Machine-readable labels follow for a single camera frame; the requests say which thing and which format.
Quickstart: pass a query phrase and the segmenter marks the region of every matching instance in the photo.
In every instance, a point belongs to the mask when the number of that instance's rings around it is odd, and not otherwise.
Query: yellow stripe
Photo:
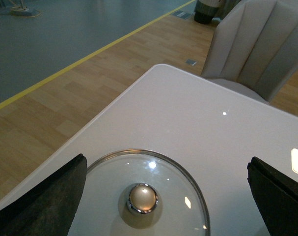
[[[124,40],[124,39],[130,37],[131,35],[133,35],[133,34],[139,32],[139,31],[142,30],[142,29],[148,27],[149,25],[155,23],[156,21],[158,21],[158,20],[164,18],[165,16],[168,16],[168,15],[174,13],[175,11],[178,11],[179,9],[183,8],[184,6],[186,6],[186,5],[190,4],[190,3],[193,3],[194,1],[195,1],[195,0],[190,0],[189,2],[187,2],[187,3],[185,3],[185,4],[183,4],[183,5],[179,6],[179,7],[177,7],[176,9],[174,9],[174,10],[172,10],[172,11],[170,11],[170,12],[168,12],[168,13],[162,15],[162,16],[160,16],[159,18],[156,18],[155,20],[153,20],[153,21],[151,21],[151,22],[149,22],[149,23],[147,23],[147,24],[141,26],[140,28],[137,28],[136,30],[134,30],[134,31],[132,31],[132,32],[130,32],[130,33],[128,33],[127,35],[125,35],[125,36],[123,36],[123,37],[121,37],[121,38],[115,40],[114,42],[112,42],[112,43],[110,43],[110,44],[108,44],[108,45],[106,45],[106,46],[100,48],[99,50],[97,50],[97,51],[95,51],[95,52],[93,52],[93,53],[87,55],[86,57],[80,59],[79,61],[77,61],[77,62],[75,62],[75,63],[73,63],[73,64],[67,66],[66,68],[64,68],[64,69],[62,69],[62,70],[60,70],[60,71],[58,71],[58,72],[56,72],[55,74],[53,74],[53,75],[47,77],[46,79],[44,79],[44,80],[42,80],[42,81],[36,83],[35,85],[33,85],[33,86],[27,88],[26,90],[23,90],[22,92],[20,92],[20,93],[14,95],[13,97],[11,97],[11,98],[9,98],[9,99],[7,99],[7,100],[1,102],[1,103],[0,103],[0,109],[3,108],[3,107],[5,107],[5,106],[7,106],[7,105],[9,105],[9,104],[12,103],[12,102],[18,100],[19,98],[21,98],[21,97],[27,95],[28,93],[30,93],[30,92],[32,92],[32,91],[38,89],[38,88],[41,87],[42,85],[48,83],[49,81],[55,79],[56,77],[58,77],[58,76],[60,76],[60,75],[62,75],[63,73],[67,72],[68,70],[71,70],[72,68],[76,67],[77,65],[80,65],[81,63],[85,62],[86,60],[89,60],[91,57],[93,57],[93,56],[95,56],[95,55],[101,53],[102,51],[104,51],[104,50],[110,48],[111,46],[113,46],[113,45],[115,45],[115,44],[121,42],[122,40]]]

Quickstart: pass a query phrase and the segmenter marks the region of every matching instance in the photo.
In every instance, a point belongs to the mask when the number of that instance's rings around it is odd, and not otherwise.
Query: trash can
[[[223,0],[197,0],[194,20],[198,23],[209,24],[222,2]]]

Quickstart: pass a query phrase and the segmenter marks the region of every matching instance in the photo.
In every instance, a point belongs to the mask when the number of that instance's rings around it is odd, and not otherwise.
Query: chair backrest
[[[242,0],[217,26],[201,73],[239,82],[270,101],[298,69],[298,11]]]

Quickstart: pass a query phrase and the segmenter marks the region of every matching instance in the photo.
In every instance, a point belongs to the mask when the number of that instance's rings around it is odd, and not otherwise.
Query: gray floor
[[[39,0],[0,10],[0,103],[188,0]],[[182,10],[193,12],[195,3]]]

